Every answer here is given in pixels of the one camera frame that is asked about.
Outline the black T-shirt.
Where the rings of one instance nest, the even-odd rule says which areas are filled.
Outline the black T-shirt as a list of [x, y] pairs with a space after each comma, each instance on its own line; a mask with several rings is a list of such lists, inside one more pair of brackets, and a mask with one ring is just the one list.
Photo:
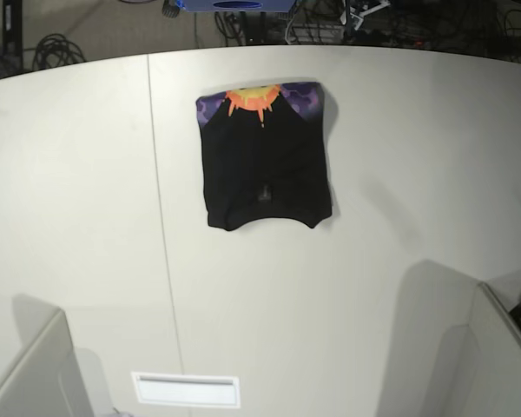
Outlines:
[[332, 216], [319, 83], [228, 89], [195, 105], [210, 227], [274, 218], [315, 228]]

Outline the blue plastic bin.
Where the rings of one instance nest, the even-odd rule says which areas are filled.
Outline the blue plastic bin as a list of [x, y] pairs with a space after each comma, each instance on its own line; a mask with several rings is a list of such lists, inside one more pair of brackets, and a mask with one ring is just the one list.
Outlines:
[[181, 0], [177, 6], [190, 12], [288, 12], [295, 0]]

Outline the left grey partition panel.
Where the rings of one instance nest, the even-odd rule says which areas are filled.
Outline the left grey partition panel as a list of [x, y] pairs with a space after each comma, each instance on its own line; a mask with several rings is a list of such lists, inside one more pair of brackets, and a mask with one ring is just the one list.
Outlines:
[[64, 310], [29, 295], [12, 309], [22, 347], [0, 376], [0, 416], [93, 416]]

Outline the grey partition panel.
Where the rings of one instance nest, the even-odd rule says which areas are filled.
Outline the grey partition panel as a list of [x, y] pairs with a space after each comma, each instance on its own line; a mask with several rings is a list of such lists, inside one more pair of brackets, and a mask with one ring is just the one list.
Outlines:
[[521, 332], [484, 283], [473, 297], [467, 333], [443, 416], [521, 416]]
[[0, 376], [0, 416], [93, 416], [64, 310], [29, 295], [12, 309], [22, 347]]

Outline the right grey partition panel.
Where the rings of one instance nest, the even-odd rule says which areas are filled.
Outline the right grey partition panel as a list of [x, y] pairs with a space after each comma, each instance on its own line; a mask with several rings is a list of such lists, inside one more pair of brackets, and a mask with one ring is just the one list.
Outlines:
[[521, 332], [484, 283], [473, 297], [467, 333], [443, 416], [521, 416]]

